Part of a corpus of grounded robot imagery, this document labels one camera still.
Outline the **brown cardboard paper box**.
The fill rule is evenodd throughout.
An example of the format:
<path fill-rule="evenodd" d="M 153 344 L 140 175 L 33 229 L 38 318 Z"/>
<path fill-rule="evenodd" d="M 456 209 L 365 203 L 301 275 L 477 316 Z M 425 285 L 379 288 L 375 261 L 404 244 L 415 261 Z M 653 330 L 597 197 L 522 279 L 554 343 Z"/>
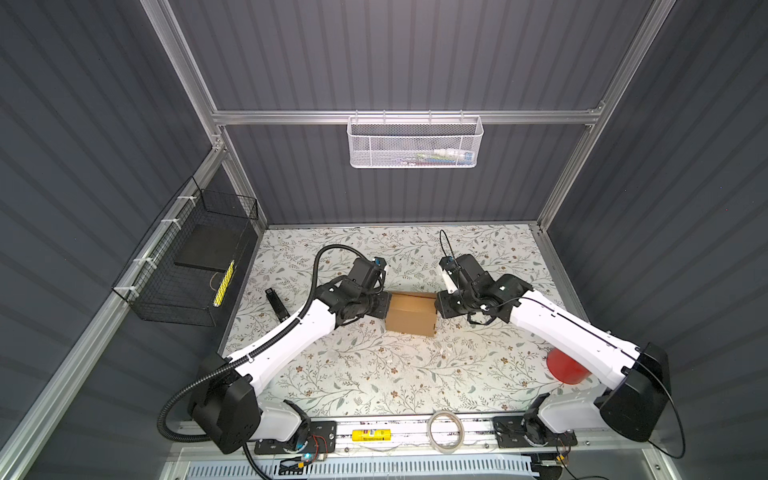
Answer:
<path fill-rule="evenodd" d="M 434 293 L 393 292 L 385 319 L 386 330 L 434 337 L 438 319 L 435 301 Z"/>

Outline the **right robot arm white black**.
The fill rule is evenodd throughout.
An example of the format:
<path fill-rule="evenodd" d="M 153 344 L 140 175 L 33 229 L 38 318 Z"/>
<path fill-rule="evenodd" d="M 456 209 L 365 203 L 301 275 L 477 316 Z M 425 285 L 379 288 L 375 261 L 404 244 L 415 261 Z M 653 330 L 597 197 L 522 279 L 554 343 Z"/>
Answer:
<path fill-rule="evenodd" d="M 609 428 L 635 442 L 650 439 L 671 404 L 667 353 L 649 343 L 640 348 L 600 330 L 548 300 L 512 274 L 493 278 L 465 254 L 439 261 L 445 289 L 435 306 L 446 318 L 487 316 L 526 330 L 597 378 L 598 385 L 574 394 L 541 394 L 528 407 L 521 429 L 534 446 L 562 434 Z"/>

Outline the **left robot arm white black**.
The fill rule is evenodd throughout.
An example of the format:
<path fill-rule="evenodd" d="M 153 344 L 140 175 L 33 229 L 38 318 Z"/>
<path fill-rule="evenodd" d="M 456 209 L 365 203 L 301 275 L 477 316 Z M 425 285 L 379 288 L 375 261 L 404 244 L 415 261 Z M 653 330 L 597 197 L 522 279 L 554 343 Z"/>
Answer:
<path fill-rule="evenodd" d="M 249 441 L 271 440 L 302 450 L 310 437 L 311 420 L 290 400 L 263 402 L 259 395 L 299 354 L 334 330 L 365 316 L 387 316 L 392 294 L 385 291 L 386 261 L 358 257 L 350 272 L 316 286 L 309 303 L 253 344 L 223 358 L 206 359 L 208 374 L 245 363 L 192 390 L 188 412 L 224 454 Z"/>

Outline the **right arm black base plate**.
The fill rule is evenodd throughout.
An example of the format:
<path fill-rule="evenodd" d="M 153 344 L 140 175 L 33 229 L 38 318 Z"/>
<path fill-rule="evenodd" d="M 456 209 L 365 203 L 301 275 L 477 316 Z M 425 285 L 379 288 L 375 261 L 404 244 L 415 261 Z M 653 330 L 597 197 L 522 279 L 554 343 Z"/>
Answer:
<path fill-rule="evenodd" d="M 523 415 L 501 415 L 492 418 L 492 426 L 500 448 L 574 447 L 578 439 L 573 431 L 554 433 L 537 419 Z"/>

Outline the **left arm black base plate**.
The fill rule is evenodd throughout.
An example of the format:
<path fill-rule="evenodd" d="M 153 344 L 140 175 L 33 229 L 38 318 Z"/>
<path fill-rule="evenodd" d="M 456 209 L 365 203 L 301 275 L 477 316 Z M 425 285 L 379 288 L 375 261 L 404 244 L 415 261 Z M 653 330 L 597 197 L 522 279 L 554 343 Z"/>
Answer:
<path fill-rule="evenodd" d="M 311 420 L 287 441 L 256 439 L 252 452 L 256 455 L 330 454 L 336 450 L 338 423 L 330 420 Z"/>

